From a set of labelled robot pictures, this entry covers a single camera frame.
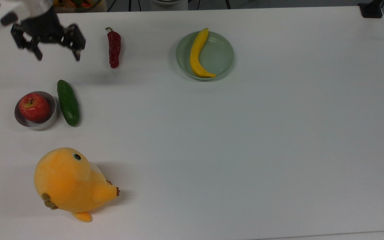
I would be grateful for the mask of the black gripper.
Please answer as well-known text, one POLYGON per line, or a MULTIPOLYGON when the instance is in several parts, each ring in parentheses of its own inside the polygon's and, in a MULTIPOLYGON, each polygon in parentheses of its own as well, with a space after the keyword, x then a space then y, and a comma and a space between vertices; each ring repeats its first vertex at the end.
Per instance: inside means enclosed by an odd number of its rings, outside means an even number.
POLYGON ((33 53, 38 61, 42 61, 43 58, 38 47, 40 42, 61 43, 72 51, 76 61, 80 61, 81 52, 86 46, 86 40, 79 27, 70 24, 64 29, 54 9, 49 9, 38 17, 22 20, 20 24, 13 24, 10 33, 16 46, 33 53), (24 37, 25 32, 32 37, 30 40, 24 37))

